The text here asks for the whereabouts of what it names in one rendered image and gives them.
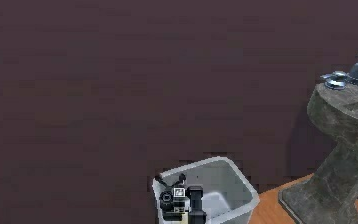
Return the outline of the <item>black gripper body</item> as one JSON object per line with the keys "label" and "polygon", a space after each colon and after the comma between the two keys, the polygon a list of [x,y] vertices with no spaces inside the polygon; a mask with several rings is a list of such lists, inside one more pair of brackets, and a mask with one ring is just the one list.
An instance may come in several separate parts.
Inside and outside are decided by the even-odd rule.
{"label": "black gripper body", "polygon": [[163,191],[159,196],[160,208],[164,212],[172,212],[173,206],[173,193],[171,189]]}

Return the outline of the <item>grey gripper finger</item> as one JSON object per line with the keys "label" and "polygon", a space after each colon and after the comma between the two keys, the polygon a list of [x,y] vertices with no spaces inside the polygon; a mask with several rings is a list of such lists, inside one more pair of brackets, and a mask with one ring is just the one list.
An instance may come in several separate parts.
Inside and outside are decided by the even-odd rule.
{"label": "grey gripper finger", "polygon": [[181,173],[178,177],[178,180],[174,182],[171,187],[172,188],[184,188],[185,187],[185,181],[186,181],[186,175]]}
{"label": "grey gripper finger", "polygon": [[167,188],[167,183],[163,180],[162,176],[161,175],[156,175],[154,177],[154,180],[157,181],[160,185],[162,185],[163,189],[166,189]]}

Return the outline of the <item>pale grey plastic bin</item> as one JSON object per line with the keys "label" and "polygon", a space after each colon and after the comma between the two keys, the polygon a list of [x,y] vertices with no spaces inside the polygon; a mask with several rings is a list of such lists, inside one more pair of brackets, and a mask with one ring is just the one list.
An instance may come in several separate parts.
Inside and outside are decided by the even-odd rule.
{"label": "pale grey plastic bin", "polygon": [[259,203],[257,191],[235,163],[227,157],[211,157],[162,172],[162,180],[172,185],[186,176],[186,187],[203,188],[204,224],[249,224]]}

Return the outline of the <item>grey stone pedestal sink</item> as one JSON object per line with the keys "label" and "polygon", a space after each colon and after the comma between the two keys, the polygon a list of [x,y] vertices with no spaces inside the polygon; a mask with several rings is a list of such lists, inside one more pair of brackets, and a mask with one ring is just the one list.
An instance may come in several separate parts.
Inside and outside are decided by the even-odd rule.
{"label": "grey stone pedestal sink", "polygon": [[296,224],[358,224],[358,85],[316,85],[307,114],[337,145],[309,179],[281,190],[278,202]]}

